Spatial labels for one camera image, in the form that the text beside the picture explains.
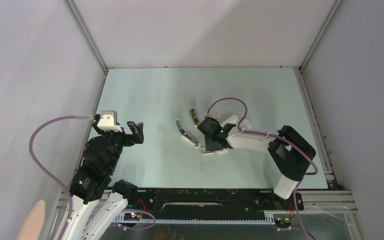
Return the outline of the beige white stapler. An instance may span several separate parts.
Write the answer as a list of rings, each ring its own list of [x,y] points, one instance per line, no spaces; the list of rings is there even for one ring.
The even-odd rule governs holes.
[[[191,120],[192,120],[194,127],[197,128],[199,126],[199,124],[201,123],[201,121],[198,119],[197,113],[196,113],[194,108],[191,108],[189,110],[189,115],[191,117]]]

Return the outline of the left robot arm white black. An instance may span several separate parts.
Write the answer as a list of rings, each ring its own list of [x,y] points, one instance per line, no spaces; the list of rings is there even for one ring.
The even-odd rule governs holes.
[[[83,163],[71,181],[67,193],[67,218],[57,230],[57,240],[98,240],[115,217],[138,202],[138,187],[126,180],[113,184],[104,205],[88,221],[112,181],[123,149],[144,142],[144,124],[127,122],[127,134],[118,122],[95,121],[92,127],[97,136],[89,139],[82,154]]]

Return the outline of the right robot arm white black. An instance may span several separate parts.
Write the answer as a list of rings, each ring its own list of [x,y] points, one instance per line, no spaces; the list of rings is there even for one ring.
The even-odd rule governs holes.
[[[209,151],[248,149],[270,154],[281,173],[270,196],[271,204],[277,209],[290,204],[291,195],[304,176],[319,172],[313,162],[316,150],[289,125],[275,133],[260,132],[239,129],[236,123],[222,125],[215,118],[206,116],[196,128],[204,135]]]

